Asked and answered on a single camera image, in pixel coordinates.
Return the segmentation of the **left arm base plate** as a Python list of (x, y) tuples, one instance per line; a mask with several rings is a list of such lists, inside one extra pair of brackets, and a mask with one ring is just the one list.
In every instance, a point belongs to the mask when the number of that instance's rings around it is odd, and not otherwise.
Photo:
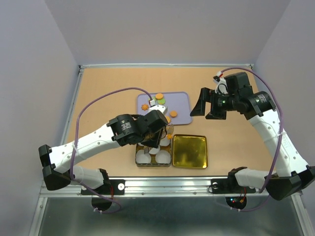
[(87, 180), (81, 185), (81, 193), (83, 195), (91, 195), (86, 186), (94, 192), (101, 195), (124, 195), (125, 180), (124, 179), (106, 179), (106, 180)]

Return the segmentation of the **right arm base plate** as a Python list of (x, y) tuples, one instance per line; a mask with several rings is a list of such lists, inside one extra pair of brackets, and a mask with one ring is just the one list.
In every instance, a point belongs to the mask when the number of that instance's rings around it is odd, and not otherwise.
[(235, 180), (229, 180), (228, 178), (212, 179), (209, 187), (214, 194), (256, 193), (254, 188), (240, 186)]

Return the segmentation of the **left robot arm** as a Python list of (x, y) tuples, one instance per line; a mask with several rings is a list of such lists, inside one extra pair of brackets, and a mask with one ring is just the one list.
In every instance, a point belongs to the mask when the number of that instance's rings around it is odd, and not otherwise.
[(165, 113), (165, 106), (153, 106), (145, 115), (119, 115), (77, 141), (58, 147), (40, 146), (38, 152), (46, 188), (54, 191), (77, 182), (99, 194), (106, 193), (110, 185), (107, 172), (85, 169), (78, 163), (126, 145), (142, 144), (158, 148), (168, 125)]

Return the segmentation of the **metal tongs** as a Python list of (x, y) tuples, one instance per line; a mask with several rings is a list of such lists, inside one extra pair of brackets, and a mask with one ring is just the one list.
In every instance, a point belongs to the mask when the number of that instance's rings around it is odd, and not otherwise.
[(150, 136), (150, 141), (158, 141), (157, 143), (157, 147), (149, 147), (149, 146), (144, 146), (144, 152), (148, 153), (150, 148), (158, 148), (160, 145), (160, 141), (161, 139), (165, 138), (165, 136), (169, 133), (171, 133), (173, 135), (174, 132), (174, 125), (172, 123), (169, 123), (168, 125), (166, 125), (160, 132), (159, 134), (155, 134), (154, 136), (151, 135)]

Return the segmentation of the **swirl butter cookie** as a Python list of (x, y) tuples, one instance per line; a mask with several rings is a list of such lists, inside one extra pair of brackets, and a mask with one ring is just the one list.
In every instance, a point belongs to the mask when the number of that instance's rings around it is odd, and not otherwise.
[(148, 104), (143, 104), (143, 105), (141, 106), (141, 109), (142, 109), (143, 111), (147, 111), (147, 110), (149, 109), (149, 105), (148, 105)]

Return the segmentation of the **orange fish cookie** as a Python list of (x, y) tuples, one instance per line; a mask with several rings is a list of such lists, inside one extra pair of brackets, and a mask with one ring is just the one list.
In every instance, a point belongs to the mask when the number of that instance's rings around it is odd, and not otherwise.
[(171, 140), (173, 136), (172, 136), (171, 133), (169, 133), (169, 134), (167, 134), (165, 137), (166, 137), (168, 140)]

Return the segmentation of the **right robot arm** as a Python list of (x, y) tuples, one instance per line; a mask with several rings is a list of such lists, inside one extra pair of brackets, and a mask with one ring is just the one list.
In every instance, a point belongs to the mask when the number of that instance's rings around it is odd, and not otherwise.
[(275, 99), (264, 92), (255, 93), (247, 73), (226, 77), (219, 72), (215, 89), (202, 88), (190, 116), (225, 120), (226, 113), (244, 115), (273, 155), (268, 172), (239, 167), (217, 184), (216, 191), (237, 192), (243, 187), (266, 190), (275, 200), (282, 200), (309, 186), (315, 180), (315, 168), (298, 153), (282, 125), (282, 115)]

